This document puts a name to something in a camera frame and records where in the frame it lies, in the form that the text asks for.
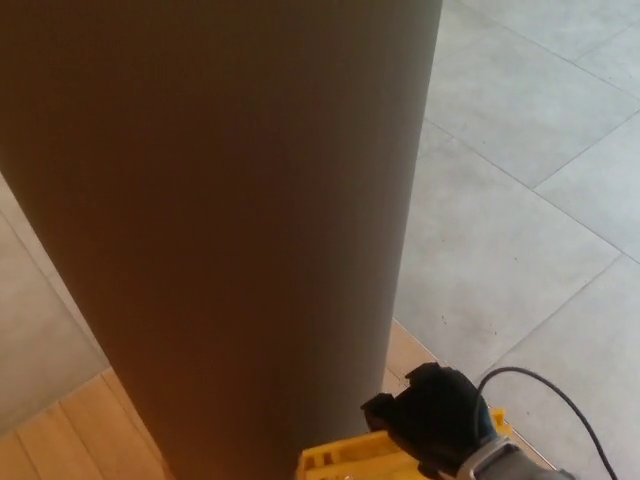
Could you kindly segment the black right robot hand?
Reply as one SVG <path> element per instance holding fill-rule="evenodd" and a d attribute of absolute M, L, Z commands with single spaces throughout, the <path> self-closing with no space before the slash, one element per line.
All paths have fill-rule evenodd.
<path fill-rule="evenodd" d="M 498 437 L 485 400 L 460 371 L 429 362 L 406 378 L 409 386 L 401 393 L 379 393 L 361 409 L 369 429 L 387 432 L 425 476 L 456 475 L 484 443 Z"/>

